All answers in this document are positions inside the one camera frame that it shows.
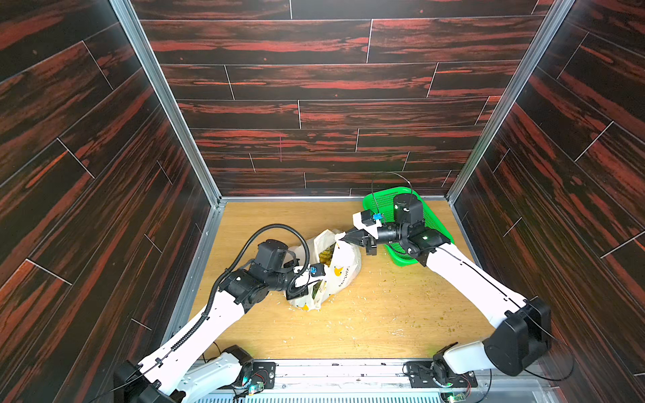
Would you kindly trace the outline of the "white plastic bag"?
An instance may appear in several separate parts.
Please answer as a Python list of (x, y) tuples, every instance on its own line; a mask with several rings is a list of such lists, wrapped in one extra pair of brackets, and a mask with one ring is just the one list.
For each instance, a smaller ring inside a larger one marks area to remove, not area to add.
[(361, 252), (359, 247), (341, 240), (345, 233), (324, 230), (317, 237), (307, 241), (310, 250), (310, 265), (320, 263), (318, 254), (327, 247), (336, 244), (332, 266), (326, 266), (326, 275), (317, 281), (322, 282), (322, 302), (297, 302), (297, 297), (289, 303), (306, 312), (319, 310), (322, 304), (334, 295), (347, 288), (359, 275), (361, 270)]

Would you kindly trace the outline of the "yellow pineapple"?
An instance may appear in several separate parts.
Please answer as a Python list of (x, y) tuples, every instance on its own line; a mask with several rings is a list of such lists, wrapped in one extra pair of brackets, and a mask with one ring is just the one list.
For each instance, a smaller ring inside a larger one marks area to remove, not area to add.
[(333, 243), (329, 247), (327, 247), (325, 250), (320, 252), (318, 254), (318, 260), (320, 263), (322, 263), (325, 266), (331, 267), (332, 266), (332, 260), (334, 258), (334, 250), (336, 248), (336, 244)]

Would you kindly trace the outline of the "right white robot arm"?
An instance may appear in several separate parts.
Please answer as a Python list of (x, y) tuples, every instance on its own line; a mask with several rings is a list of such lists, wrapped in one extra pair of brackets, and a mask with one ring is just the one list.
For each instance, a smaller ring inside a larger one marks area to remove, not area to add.
[(476, 370), (498, 369), (517, 376), (551, 348), (551, 308), (538, 297), (527, 299), (469, 260), (451, 239), (431, 227), (425, 204), (413, 192), (391, 199), (392, 217), (364, 210), (342, 240), (373, 255), (381, 244), (398, 244), (403, 253), (440, 275), (472, 302), (494, 328), (486, 339), (451, 344), (432, 358), (430, 372), (440, 386)]

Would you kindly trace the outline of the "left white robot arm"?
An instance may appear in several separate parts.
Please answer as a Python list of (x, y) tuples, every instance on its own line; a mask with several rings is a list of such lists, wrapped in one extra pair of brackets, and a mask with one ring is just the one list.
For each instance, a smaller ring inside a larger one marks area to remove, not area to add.
[(255, 258), (236, 259), (215, 281), (206, 306), (159, 349), (114, 372), (116, 402), (195, 402), (212, 391), (228, 389), (234, 397), (252, 396), (270, 384), (268, 369), (255, 369), (253, 358), (236, 345), (196, 366), (217, 337), (271, 292), (290, 300), (305, 297), (324, 278), (319, 253), (309, 245), (299, 252), (281, 241), (259, 244)]

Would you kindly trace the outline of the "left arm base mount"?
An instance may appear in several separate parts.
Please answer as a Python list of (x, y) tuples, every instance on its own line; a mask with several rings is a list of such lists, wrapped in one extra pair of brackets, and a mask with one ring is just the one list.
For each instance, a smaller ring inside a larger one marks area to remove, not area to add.
[(213, 390), (233, 391), (235, 397), (253, 396), (275, 387), (277, 364), (254, 359), (246, 350), (233, 345), (215, 358), (207, 359), (207, 381)]

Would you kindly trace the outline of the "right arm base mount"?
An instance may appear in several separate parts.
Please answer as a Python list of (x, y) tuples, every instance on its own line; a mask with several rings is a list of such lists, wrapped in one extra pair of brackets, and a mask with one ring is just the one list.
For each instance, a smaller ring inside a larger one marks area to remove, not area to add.
[(412, 388), (441, 388), (453, 389), (463, 388), (465, 392), (460, 393), (459, 399), (465, 400), (470, 396), (473, 387), (478, 386), (475, 375), (470, 373), (456, 374), (450, 369), (443, 359), (448, 349), (456, 343), (450, 344), (436, 354), (430, 360), (408, 361), (404, 363), (401, 370), (410, 381)]

